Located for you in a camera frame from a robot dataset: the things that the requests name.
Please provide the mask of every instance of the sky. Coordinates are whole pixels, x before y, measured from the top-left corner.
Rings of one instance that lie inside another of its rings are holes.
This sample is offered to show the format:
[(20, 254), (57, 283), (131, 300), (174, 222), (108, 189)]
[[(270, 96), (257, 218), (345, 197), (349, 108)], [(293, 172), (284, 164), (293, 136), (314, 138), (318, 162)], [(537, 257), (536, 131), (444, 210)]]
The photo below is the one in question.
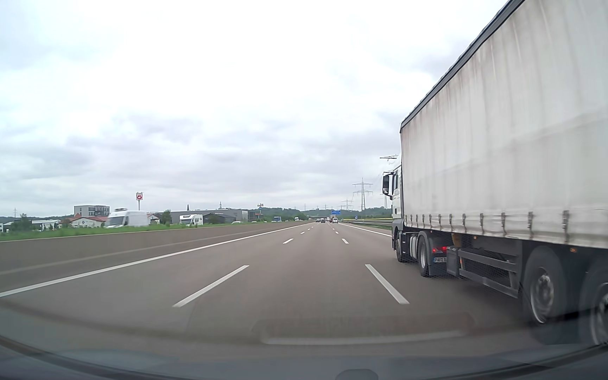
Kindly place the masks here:
[(0, 0), (0, 216), (383, 206), (493, 1)]

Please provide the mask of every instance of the grass embankment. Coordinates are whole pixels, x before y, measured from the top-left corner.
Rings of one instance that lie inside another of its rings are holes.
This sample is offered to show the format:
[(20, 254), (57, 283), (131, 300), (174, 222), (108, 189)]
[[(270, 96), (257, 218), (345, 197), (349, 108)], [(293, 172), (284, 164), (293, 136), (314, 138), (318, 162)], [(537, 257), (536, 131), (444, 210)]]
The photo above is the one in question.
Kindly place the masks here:
[(187, 227), (182, 224), (171, 224), (166, 226), (164, 224), (152, 224), (144, 227), (120, 227), (117, 229), (104, 229), (104, 228), (63, 228), (57, 230), (44, 230), (44, 231), (20, 231), (20, 232), (7, 232), (0, 233), (0, 241), (9, 240), (27, 240), (27, 239), (39, 239), (39, 238), (64, 238), (67, 236), (82, 236), (82, 235), (100, 235), (104, 233), (123, 233), (123, 232), (140, 232), (147, 230), (174, 230), (174, 229), (193, 229), (193, 228), (208, 228), (208, 227), (222, 227), (230, 226), (231, 223), (225, 224), (204, 224), (198, 227)]

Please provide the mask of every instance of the truck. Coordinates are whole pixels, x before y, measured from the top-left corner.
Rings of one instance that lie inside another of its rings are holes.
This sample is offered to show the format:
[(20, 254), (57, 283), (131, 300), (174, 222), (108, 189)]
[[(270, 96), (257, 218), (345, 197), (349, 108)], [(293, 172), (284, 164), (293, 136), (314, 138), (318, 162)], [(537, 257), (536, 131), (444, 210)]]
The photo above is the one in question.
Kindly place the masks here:
[(143, 227), (149, 226), (149, 218), (146, 211), (129, 210), (128, 208), (116, 208), (109, 213), (105, 222), (106, 229), (117, 227)]
[(400, 141), (399, 262), (517, 298), (545, 344), (608, 345), (608, 2), (508, 1)]

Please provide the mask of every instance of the asphalt road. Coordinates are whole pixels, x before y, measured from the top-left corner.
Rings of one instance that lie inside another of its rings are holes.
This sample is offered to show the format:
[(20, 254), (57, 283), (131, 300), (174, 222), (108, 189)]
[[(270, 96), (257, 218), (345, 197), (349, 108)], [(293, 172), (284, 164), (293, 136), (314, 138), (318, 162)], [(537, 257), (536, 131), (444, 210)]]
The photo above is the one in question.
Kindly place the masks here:
[(10, 348), (198, 361), (538, 346), (516, 299), (420, 277), (382, 229), (284, 222), (0, 243), (0, 358)]

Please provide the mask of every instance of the camper van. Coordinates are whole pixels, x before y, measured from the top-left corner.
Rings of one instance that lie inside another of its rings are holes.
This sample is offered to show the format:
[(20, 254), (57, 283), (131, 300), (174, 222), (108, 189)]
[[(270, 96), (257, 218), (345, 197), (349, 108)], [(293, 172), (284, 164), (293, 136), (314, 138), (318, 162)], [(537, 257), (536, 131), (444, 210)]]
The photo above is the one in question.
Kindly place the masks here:
[(202, 226), (203, 225), (203, 215), (201, 215), (201, 214), (182, 215), (182, 216), (180, 216), (180, 224), (186, 224), (188, 226)]
[(116, 227), (131, 226), (142, 227), (149, 226), (149, 218), (146, 211), (129, 210), (127, 208), (117, 208), (114, 212), (109, 213), (105, 222), (106, 229)]

